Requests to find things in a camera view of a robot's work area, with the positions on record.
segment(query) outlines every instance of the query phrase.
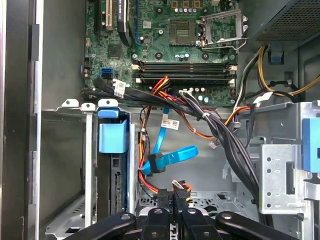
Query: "sata port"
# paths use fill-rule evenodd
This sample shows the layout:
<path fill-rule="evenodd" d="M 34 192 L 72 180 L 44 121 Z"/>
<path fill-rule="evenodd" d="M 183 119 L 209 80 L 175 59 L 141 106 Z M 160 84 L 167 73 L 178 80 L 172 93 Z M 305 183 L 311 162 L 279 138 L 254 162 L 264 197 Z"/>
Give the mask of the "sata port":
<path fill-rule="evenodd" d="M 111 73 L 103 73 L 103 74 L 101 74 L 101 77 L 103 79 L 112 79 L 113 75 Z"/>
<path fill-rule="evenodd" d="M 113 68 L 101 68 L 101 74 L 113 74 Z"/>

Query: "chip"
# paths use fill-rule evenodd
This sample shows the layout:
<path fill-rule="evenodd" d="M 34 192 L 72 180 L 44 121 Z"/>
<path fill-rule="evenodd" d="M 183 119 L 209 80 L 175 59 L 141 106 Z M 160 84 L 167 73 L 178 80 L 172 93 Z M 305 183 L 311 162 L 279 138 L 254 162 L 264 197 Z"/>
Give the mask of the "chip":
<path fill-rule="evenodd" d="M 121 58 L 121 44 L 110 44 L 108 46 L 108 57 L 110 59 L 119 59 Z"/>
<path fill-rule="evenodd" d="M 171 20 L 169 35 L 171 46 L 193 46 L 197 40 L 195 22 Z"/>
<path fill-rule="evenodd" d="M 177 1 L 172 1 L 171 2 L 171 7 L 174 9 L 174 8 L 177 8 L 178 7 L 178 2 Z"/>

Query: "motherboard connector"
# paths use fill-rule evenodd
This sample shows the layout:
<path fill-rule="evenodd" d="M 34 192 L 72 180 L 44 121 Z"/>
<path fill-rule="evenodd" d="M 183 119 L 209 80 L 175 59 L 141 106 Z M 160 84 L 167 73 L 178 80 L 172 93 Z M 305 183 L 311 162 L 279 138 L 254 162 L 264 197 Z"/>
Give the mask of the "motherboard connector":
<path fill-rule="evenodd" d="M 106 0 L 105 2 L 105 27 L 108 31 L 112 31 L 114 29 L 114 6 L 113 0 Z"/>

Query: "motherboard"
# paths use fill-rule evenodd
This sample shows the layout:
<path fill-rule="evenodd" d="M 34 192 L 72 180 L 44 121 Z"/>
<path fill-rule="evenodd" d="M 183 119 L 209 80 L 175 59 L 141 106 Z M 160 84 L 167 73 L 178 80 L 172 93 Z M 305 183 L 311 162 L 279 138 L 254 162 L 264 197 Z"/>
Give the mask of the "motherboard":
<path fill-rule="evenodd" d="M 150 91 L 168 76 L 175 90 L 192 90 L 202 105 L 234 104 L 234 48 L 204 50 L 200 17 L 235 9 L 233 0 L 88 0 L 84 84 L 119 79 L 127 87 Z M 236 20 L 212 21 L 211 35 L 236 35 Z"/>

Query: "barcode label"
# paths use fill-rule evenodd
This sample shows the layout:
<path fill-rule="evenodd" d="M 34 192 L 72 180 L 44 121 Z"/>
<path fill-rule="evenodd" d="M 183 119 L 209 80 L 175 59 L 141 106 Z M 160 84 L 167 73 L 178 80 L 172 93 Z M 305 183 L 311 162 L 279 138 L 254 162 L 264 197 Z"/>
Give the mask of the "barcode label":
<path fill-rule="evenodd" d="M 116 79 L 114 84 L 114 95 L 120 98 L 124 98 L 125 89 L 126 83 L 124 81 Z"/>
<path fill-rule="evenodd" d="M 144 21 L 142 24 L 142 27 L 144 29 L 150 29 L 151 28 L 151 22 L 150 21 Z"/>
<path fill-rule="evenodd" d="M 172 119 L 162 119 L 161 127 L 167 128 L 167 129 L 174 129 L 178 130 L 179 128 L 179 121 L 172 120 Z"/>

